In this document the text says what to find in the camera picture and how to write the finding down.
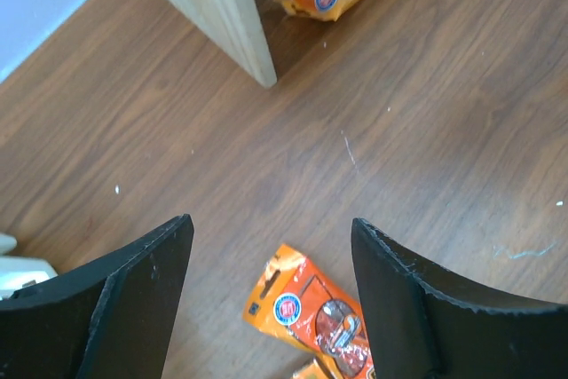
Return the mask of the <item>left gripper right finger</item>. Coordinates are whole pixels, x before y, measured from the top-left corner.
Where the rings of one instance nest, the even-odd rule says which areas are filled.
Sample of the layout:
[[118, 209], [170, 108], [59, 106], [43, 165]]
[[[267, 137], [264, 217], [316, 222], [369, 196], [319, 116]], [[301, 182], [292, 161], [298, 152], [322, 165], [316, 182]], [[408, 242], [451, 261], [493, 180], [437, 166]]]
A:
[[380, 378], [565, 378], [567, 307], [490, 288], [365, 219], [351, 254]]

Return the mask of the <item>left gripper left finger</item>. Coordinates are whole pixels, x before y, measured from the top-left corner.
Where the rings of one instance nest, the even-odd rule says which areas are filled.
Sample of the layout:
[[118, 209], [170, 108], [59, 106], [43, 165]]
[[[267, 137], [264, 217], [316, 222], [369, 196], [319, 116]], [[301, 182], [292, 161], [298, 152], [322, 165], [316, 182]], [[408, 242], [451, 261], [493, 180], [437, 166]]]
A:
[[160, 378], [194, 227], [173, 217], [1, 303], [3, 378]]

